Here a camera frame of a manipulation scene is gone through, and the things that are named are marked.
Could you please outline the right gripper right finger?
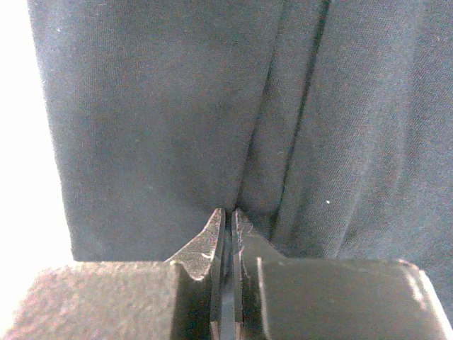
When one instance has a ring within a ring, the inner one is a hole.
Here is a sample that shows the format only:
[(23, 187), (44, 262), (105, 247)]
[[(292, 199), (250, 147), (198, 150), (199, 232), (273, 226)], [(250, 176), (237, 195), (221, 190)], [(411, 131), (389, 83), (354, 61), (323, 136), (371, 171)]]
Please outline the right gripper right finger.
[(407, 261), (283, 256), (231, 219), (237, 339), (451, 339), (425, 272)]

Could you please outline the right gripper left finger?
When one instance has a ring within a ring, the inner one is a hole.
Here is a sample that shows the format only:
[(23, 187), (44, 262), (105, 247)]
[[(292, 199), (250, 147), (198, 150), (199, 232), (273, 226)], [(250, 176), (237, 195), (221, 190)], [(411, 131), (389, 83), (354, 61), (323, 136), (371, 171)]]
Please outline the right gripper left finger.
[(2, 339), (218, 339), (225, 211), (165, 261), (75, 262), (34, 277)]

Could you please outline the black t-shirt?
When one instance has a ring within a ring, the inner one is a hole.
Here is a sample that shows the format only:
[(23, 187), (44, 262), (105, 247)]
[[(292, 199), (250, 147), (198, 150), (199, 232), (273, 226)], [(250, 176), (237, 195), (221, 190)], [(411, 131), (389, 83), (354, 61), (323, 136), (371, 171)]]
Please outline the black t-shirt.
[(403, 259), (452, 313), (451, 1), (29, 1), (78, 261), (215, 208), (293, 257)]

